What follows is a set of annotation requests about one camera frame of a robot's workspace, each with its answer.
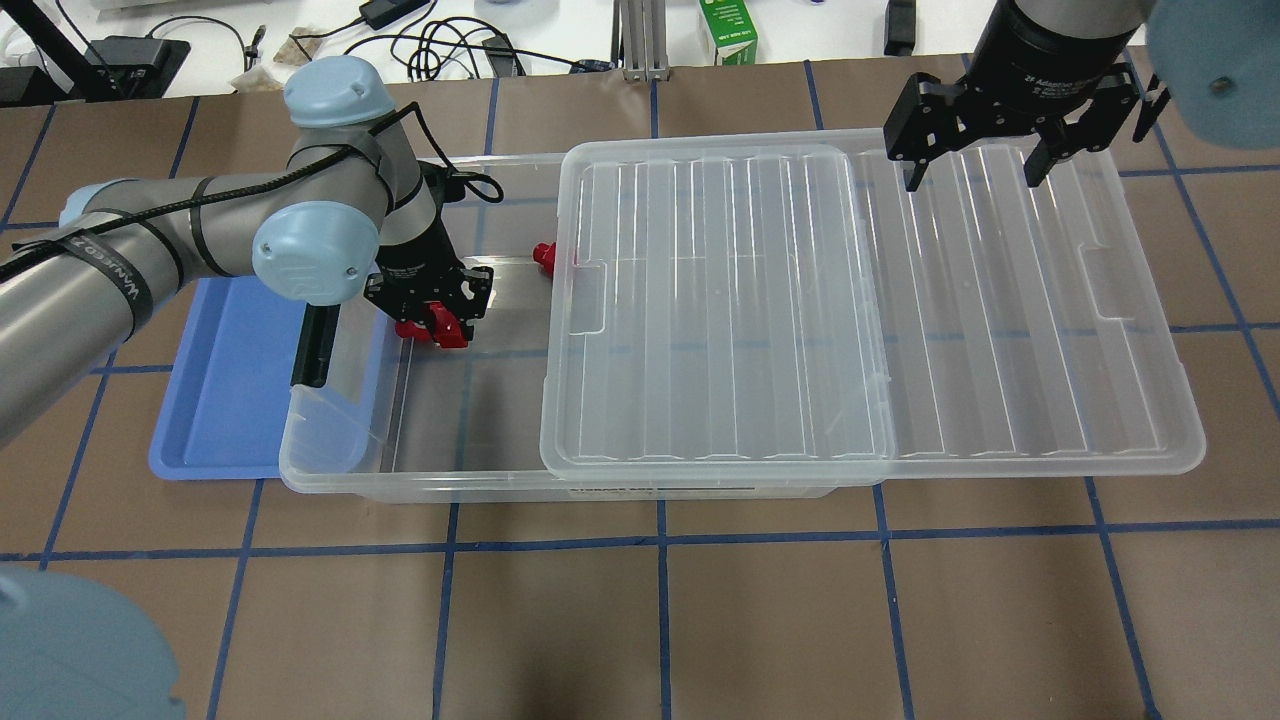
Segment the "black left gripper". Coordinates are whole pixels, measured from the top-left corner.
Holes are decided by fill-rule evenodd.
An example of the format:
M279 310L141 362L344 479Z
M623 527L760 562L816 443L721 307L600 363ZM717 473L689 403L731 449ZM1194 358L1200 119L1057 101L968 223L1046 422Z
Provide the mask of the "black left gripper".
M428 304L439 301L451 309L462 337L474 340L475 322L485 316L492 299L493 266L463 266L445 234L384 245L375 264L364 297L376 309L397 323L428 325Z

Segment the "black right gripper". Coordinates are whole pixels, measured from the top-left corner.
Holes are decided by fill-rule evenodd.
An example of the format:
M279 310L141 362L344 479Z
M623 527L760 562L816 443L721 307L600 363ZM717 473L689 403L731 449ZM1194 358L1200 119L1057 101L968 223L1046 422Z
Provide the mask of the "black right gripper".
M904 188L918 191L933 160L977 140L968 91L1004 110L1046 117L1033 123L1039 140L1023 167L1030 188L1076 152L1108 149L1143 97L1134 76L1105 76L1135 22L1134 1L997 1L965 85L913 73L895 101L884 146L901 168ZM1076 120L1047 117L1073 111L1088 97Z

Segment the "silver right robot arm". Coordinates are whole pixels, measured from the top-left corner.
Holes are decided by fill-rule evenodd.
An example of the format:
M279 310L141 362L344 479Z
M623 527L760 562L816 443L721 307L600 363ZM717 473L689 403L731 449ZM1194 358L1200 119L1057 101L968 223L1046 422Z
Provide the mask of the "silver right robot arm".
M966 74L908 78L886 154L915 191L947 152L1036 136L1023 167L1034 188L1106 150L1132 113L1142 141L1170 102L1206 142L1274 149L1277 27L1275 1L998 1Z

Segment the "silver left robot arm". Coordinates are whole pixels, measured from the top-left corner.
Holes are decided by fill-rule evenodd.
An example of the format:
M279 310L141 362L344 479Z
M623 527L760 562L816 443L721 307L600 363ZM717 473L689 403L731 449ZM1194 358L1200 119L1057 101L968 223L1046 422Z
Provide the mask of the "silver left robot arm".
M124 178L73 193L59 224L3 264L1 432L9 443L189 282L257 277L307 304L301 380L319 386L317 334L365 299L403 337L460 348L494 283L457 255L443 208L486 177L445 155L419 159L378 70L328 56L297 70L283 100L300 129L276 174Z

